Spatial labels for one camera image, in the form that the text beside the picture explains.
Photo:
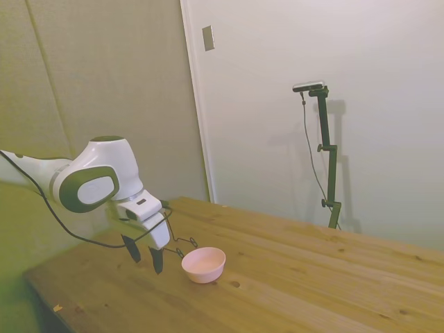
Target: wooden table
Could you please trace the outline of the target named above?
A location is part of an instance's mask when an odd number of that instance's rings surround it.
[[[176,236],[225,251],[217,282],[190,282],[175,253],[156,275],[146,248],[135,264],[91,244],[28,281],[73,332],[444,332],[444,253],[188,198],[171,206]]]

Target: black cable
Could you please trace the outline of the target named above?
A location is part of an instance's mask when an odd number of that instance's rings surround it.
[[[303,92],[300,92],[300,96],[302,97],[302,106],[304,108],[304,130],[305,130],[305,137],[307,138],[308,150],[310,152],[311,168],[313,169],[314,177],[316,178],[316,181],[317,181],[317,183],[319,185],[319,188],[322,191],[322,195],[324,196],[324,200],[327,201],[327,196],[325,195],[324,189],[322,188],[321,182],[319,181],[316,169],[314,168],[313,153],[311,151],[310,139],[308,138],[308,132],[307,132],[307,115],[306,115],[306,111],[305,111],[305,104],[307,104],[307,102],[304,99],[304,93]],[[342,230],[341,226],[339,225],[339,222],[337,223],[337,225],[338,225],[339,230]]]
[[[60,224],[60,226],[63,228],[63,230],[65,232],[67,232],[70,236],[72,236],[74,238],[77,238],[77,239],[80,239],[81,241],[86,241],[87,243],[104,246],[106,248],[126,248],[128,246],[131,246],[131,245],[135,244],[135,242],[140,240],[141,238],[145,237],[147,234],[149,234],[151,231],[153,231],[157,226],[159,226],[163,221],[167,220],[171,216],[171,214],[173,214],[173,211],[171,209],[169,209],[169,214],[167,214],[159,223],[156,223],[156,225],[154,225],[151,229],[147,230],[145,233],[143,233],[142,235],[138,236],[138,238],[133,239],[132,242],[127,243],[127,244],[110,245],[110,244],[106,244],[106,243],[101,243],[100,241],[93,241],[92,239],[88,239],[88,238],[84,238],[82,236],[78,236],[77,234],[74,234],[71,230],[69,230],[67,228],[67,226],[60,220],[60,218],[57,216],[56,212],[54,212],[53,208],[51,207],[51,204],[49,203],[48,198],[44,195],[44,192],[43,192],[42,188],[40,187],[40,185],[37,184],[37,182],[34,180],[34,178],[32,178],[30,175],[28,175],[27,172],[25,172],[25,170],[20,168],[20,166],[15,164],[15,162],[12,161],[3,151],[0,151],[0,155],[3,156],[5,158],[5,160],[7,160],[20,173],[22,173],[24,176],[26,176],[37,187],[37,189],[40,192],[40,196],[43,198],[44,203],[46,203],[46,206],[48,207],[49,211],[52,213],[52,215],[54,216],[56,221]]]

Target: pink bowl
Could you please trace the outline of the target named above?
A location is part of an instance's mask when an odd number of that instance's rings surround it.
[[[208,283],[221,276],[225,265],[225,253],[218,248],[198,248],[182,259],[182,268],[189,279],[196,283]]]

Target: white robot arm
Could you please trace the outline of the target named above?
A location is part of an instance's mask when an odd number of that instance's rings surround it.
[[[0,155],[0,182],[37,191],[19,167],[48,199],[67,210],[85,213],[107,203],[113,228],[136,238],[157,226],[141,240],[153,250],[168,244],[169,229],[160,213],[162,204],[144,189],[133,151],[123,137],[94,138],[75,160],[37,159],[7,151]]]

